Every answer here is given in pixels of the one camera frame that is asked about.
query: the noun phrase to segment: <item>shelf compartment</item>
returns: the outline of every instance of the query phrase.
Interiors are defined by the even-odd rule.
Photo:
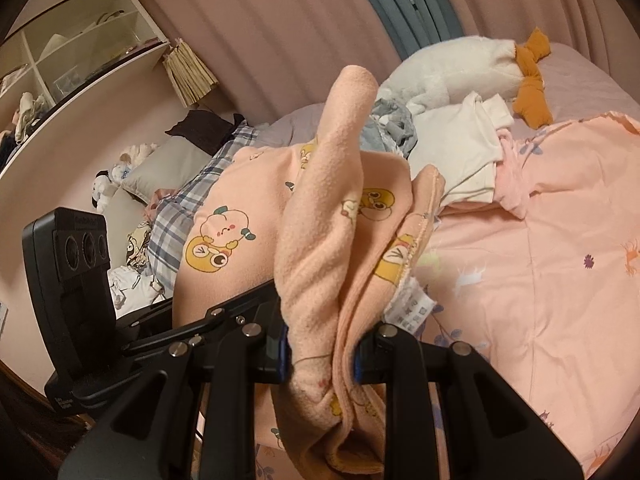
[[[0,78],[14,68],[29,63],[29,53],[24,45],[21,34],[14,34],[0,47]]]
[[[36,66],[55,102],[92,73],[156,35],[137,11],[101,23],[57,48]]]
[[[94,27],[100,17],[120,10],[131,12],[136,7],[131,0],[69,0],[48,10],[24,27],[33,59],[36,62],[40,60],[53,35],[58,34],[70,41]]]
[[[10,125],[15,111],[20,105],[20,98],[24,92],[30,92],[36,99],[39,95],[46,95],[33,68],[28,69],[9,88],[0,95],[0,130]]]

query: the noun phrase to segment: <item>pink wall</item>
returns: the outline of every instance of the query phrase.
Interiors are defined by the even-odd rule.
[[[42,391],[53,372],[31,306],[22,260],[21,233],[29,222],[56,208],[92,210],[97,171],[108,169],[120,150],[162,142],[186,110],[162,66],[128,83],[110,98],[74,117],[56,132],[54,147],[29,168],[11,203],[0,204],[0,302],[9,308],[0,337],[0,360]]]

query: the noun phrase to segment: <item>curtain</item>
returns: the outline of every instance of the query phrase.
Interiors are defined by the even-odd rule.
[[[252,124],[323,102],[348,64],[384,81],[400,63],[368,0],[140,0],[183,38]]]
[[[449,0],[369,1],[401,59],[422,47],[463,35]]]
[[[523,42],[534,27],[596,64],[640,102],[640,38],[615,0],[451,0],[465,34]]]

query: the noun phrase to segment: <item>gray pillow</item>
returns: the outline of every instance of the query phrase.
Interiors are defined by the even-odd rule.
[[[305,106],[279,118],[271,126],[260,131],[254,146],[283,148],[292,144],[304,144],[316,136],[324,103]]]
[[[144,219],[145,206],[121,187],[102,213],[107,222],[107,245],[111,269],[127,265],[128,235]]]
[[[180,189],[210,160],[210,155],[184,137],[169,137],[127,175],[122,187],[148,204],[156,189]]]

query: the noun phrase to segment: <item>fabric care label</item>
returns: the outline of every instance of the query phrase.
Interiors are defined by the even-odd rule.
[[[410,276],[398,285],[383,320],[415,335],[435,305],[436,302],[425,294],[418,280]]]

